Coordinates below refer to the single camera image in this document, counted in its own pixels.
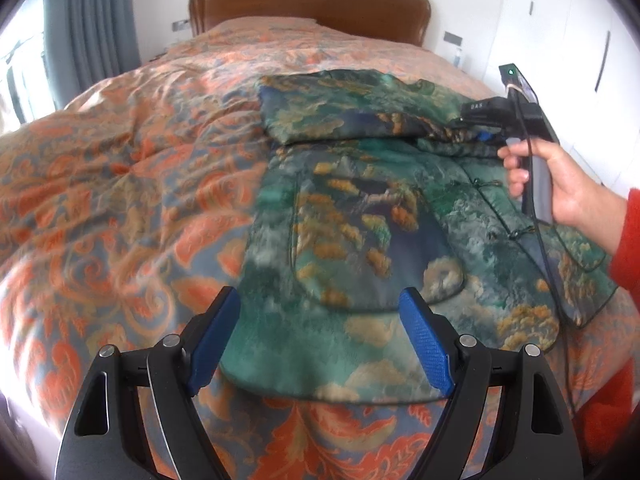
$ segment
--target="black cable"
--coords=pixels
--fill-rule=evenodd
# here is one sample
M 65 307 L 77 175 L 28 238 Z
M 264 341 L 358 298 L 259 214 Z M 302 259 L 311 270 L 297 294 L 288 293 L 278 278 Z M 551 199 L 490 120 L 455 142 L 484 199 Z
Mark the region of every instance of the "black cable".
M 564 310 L 562 309 L 562 299 L 560 298 L 560 293 L 558 292 L 558 288 L 556 287 L 556 281 L 554 280 L 554 276 L 551 272 L 551 264 L 549 264 L 549 257 L 548 254 L 546 254 L 545 243 L 542 240 L 542 232 L 540 231 L 540 223 L 538 221 L 538 217 L 536 216 L 536 205 L 533 200 L 533 147 L 531 145 L 531 137 L 529 135 L 529 131 L 527 130 L 527 125 L 525 124 L 522 117 L 519 97 L 514 102 L 516 118 L 520 123 L 520 128 L 527 140 L 527 145 L 529 146 L 529 160 L 527 161 L 527 169 L 529 170 L 529 192 L 526 193 L 527 201 L 529 202 L 530 210 L 533 213 L 533 227 L 534 231 L 536 232 L 538 244 L 540 245 L 540 252 L 542 253 L 542 261 L 545 264 L 546 275 L 548 276 L 549 292 L 551 293 L 551 297 L 556 304 L 556 311 L 558 312 L 558 337 L 560 337 L 560 339 L 562 340 L 562 349 L 564 351 L 564 386 L 566 387 L 566 395 L 571 412 L 571 417 L 575 418 L 576 409 L 574 395 L 571 389 L 571 377 L 569 370 L 569 332 L 566 329 L 566 320 L 564 318 Z

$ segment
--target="wardrobe handle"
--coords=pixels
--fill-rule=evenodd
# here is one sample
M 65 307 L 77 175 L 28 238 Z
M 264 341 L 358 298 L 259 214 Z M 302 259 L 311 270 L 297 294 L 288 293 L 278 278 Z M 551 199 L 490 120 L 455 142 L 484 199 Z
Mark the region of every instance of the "wardrobe handle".
M 602 81 L 602 73 L 604 72 L 604 66 L 607 64 L 607 56 L 609 55 L 609 43 L 611 43 L 611 31 L 607 31 L 607 40 L 604 44 L 604 54 L 602 56 L 602 64 L 600 65 L 600 73 L 598 74 L 598 80 L 596 81 L 595 91 L 598 92 L 600 88 L 600 82 Z

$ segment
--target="metal screw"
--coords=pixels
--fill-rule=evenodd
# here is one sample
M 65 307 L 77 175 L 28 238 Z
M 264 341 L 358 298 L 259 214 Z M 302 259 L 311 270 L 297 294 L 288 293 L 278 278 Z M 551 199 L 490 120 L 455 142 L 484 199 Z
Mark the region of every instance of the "metal screw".
M 162 339 L 162 346 L 166 346 L 167 348 L 172 348 L 174 346 L 178 346 L 180 344 L 180 336 L 177 334 L 169 334 L 164 336 Z
M 473 348 L 478 343 L 478 340 L 469 334 L 464 334 L 460 336 L 460 344 L 467 348 Z
M 115 346 L 105 345 L 102 348 L 100 348 L 100 351 L 98 352 L 98 354 L 100 354 L 100 357 L 110 357 L 113 355 L 115 351 L 116 351 Z
M 531 357 L 538 357 L 540 355 L 540 348 L 531 343 L 524 347 L 524 351 Z

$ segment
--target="jacket sleeve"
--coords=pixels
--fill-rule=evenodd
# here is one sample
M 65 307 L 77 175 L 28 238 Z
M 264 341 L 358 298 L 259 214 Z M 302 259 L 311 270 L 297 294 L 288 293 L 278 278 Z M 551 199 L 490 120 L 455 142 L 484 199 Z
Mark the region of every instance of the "jacket sleeve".
M 632 189 L 618 252 L 609 268 L 612 279 L 626 288 L 640 309 L 640 190 Z

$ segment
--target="white wardrobe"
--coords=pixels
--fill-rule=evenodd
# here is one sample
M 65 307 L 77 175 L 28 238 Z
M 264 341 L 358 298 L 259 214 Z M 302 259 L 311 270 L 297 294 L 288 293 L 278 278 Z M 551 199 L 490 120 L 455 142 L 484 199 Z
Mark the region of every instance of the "white wardrobe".
M 514 62 L 562 145 L 596 180 L 640 187 L 640 48 L 607 0 L 504 0 L 484 81 Z

